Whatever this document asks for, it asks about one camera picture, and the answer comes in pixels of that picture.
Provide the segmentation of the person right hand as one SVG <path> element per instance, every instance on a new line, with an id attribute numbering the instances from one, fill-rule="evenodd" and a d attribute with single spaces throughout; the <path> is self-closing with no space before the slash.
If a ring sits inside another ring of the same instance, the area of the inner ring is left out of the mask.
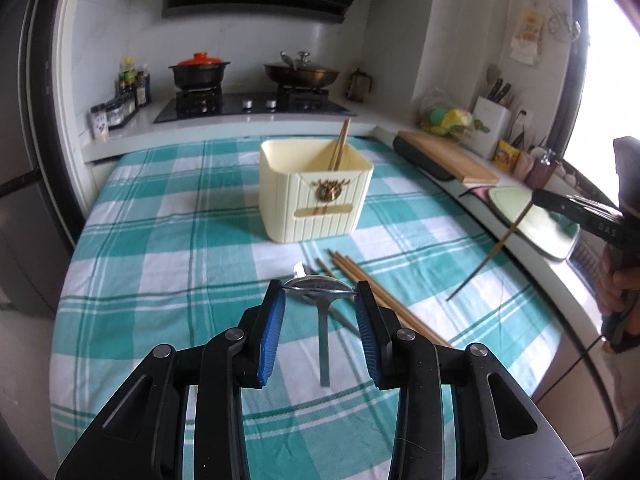
<path id="1" fill-rule="evenodd" d="M 639 289 L 639 268 L 614 270 L 611 247 L 606 245 L 599 264 L 599 277 L 596 285 L 596 300 L 600 313 L 609 316 L 622 313 L 626 302 L 625 290 Z"/>

